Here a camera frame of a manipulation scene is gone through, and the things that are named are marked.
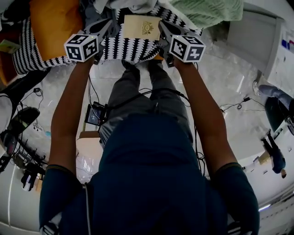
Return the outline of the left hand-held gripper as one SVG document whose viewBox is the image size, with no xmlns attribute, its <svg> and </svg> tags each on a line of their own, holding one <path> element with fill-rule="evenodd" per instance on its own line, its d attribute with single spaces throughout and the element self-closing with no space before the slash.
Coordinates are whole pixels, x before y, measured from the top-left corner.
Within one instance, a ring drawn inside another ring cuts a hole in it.
<svg viewBox="0 0 294 235">
<path fill-rule="evenodd" d="M 85 62 L 99 52 L 99 43 L 104 38 L 115 36 L 112 19 L 102 19 L 85 27 L 86 34 L 73 34 L 64 44 L 70 61 Z"/>
</svg>

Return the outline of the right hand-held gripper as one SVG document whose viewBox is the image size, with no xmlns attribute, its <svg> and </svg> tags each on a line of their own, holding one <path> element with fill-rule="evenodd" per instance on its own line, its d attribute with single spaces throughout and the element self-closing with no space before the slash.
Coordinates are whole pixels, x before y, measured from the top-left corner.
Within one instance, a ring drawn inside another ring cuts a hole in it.
<svg viewBox="0 0 294 235">
<path fill-rule="evenodd" d="M 198 37 L 185 36 L 184 28 L 168 21 L 159 21 L 158 28 L 161 38 L 166 41 L 162 57 L 168 67 L 174 66 L 174 58 L 184 63 L 201 61 L 206 45 Z"/>
</svg>

